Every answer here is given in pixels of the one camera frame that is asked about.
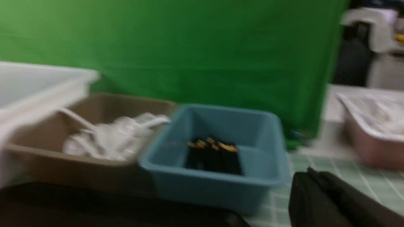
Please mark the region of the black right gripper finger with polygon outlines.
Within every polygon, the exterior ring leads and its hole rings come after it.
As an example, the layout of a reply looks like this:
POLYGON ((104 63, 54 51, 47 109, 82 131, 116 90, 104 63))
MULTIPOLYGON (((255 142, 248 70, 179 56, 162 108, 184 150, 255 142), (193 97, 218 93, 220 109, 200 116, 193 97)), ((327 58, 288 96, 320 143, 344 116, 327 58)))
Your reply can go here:
POLYGON ((288 213, 293 227, 402 227, 403 216, 330 172, 293 175, 288 213))

